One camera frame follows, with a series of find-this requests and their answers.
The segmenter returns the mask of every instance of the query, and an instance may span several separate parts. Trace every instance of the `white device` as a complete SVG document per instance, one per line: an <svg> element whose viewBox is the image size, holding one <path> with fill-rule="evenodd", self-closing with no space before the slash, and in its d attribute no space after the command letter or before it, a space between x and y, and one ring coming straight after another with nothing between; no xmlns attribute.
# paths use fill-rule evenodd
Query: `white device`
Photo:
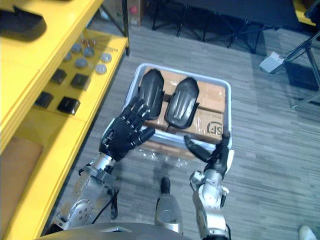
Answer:
<svg viewBox="0 0 320 240"><path fill-rule="evenodd" d="M276 52L271 52L269 55L267 55L264 60L260 63L260 68L262 68L265 72L271 73L276 68L282 65L284 62L284 58L281 57Z"/></svg>

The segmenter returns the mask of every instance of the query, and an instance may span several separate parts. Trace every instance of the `white shoe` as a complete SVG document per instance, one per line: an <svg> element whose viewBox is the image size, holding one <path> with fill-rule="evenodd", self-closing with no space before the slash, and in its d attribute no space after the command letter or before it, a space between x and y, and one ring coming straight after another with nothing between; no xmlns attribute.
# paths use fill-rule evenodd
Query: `white shoe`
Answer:
<svg viewBox="0 0 320 240"><path fill-rule="evenodd" d="M299 240L317 240L311 228L303 225L299 229Z"/></svg>

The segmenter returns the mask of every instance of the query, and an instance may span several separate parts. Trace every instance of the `cardboard box on floor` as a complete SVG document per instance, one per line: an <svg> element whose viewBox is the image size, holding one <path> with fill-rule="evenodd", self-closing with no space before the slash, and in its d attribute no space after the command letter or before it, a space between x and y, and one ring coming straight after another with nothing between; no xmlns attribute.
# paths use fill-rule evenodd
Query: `cardboard box on floor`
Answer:
<svg viewBox="0 0 320 240"><path fill-rule="evenodd" d="M127 0L128 22L132 25L141 25L145 14L148 0ZM119 22L122 21L122 3L121 0L104 0L103 5Z"/></svg>
<svg viewBox="0 0 320 240"><path fill-rule="evenodd" d="M218 143L222 139L224 116L221 113L197 109L190 127L178 129L207 143Z"/></svg>
<svg viewBox="0 0 320 240"><path fill-rule="evenodd" d="M147 67L144 71L146 74L152 67ZM170 96L175 92L179 82L187 76L176 72L160 70L164 79L164 100L169 101ZM224 113L226 105L226 89L223 86L211 84L208 82L198 81L199 96L197 102L199 109Z"/></svg>
<svg viewBox="0 0 320 240"><path fill-rule="evenodd" d="M42 150L37 143L12 137L1 155L1 239Z"/></svg>
<svg viewBox="0 0 320 240"><path fill-rule="evenodd" d="M155 120L147 120L144 122L144 125L153 127L162 131L166 131L168 127L168 123L165 120L165 113L167 109L168 103L163 101L161 106L161 112L157 119Z"/></svg>

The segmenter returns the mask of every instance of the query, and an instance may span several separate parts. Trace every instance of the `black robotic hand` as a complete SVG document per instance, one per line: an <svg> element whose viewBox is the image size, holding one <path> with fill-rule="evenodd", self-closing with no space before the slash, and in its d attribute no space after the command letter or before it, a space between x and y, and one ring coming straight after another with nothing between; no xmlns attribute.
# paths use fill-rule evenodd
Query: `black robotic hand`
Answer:
<svg viewBox="0 0 320 240"><path fill-rule="evenodd" d="M138 101L135 96L120 116L114 118L103 133L99 152L120 161L129 150L141 145L155 133L155 129L148 127L141 131L144 121L148 118L148 107L144 100Z"/></svg>
<svg viewBox="0 0 320 240"><path fill-rule="evenodd" d="M227 171L229 139L229 132L222 134L222 140L216 145L216 149L210 154L203 147L195 144L190 137L187 135L184 136L184 142L189 151L197 158L207 163L204 170L214 169L222 175L222 178L225 176Z"/></svg>

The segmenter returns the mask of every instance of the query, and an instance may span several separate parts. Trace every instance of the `sf logo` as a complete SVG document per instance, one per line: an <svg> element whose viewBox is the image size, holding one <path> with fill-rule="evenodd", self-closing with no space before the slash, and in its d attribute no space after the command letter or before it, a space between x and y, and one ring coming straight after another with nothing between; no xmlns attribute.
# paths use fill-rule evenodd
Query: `sf logo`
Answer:
<svg viewBox="0 0 320 240"><path fill-rule="evenodd" d="M206 131L208 134L222 135L222 125L220 122L211 121L206 126Z"/></svg>

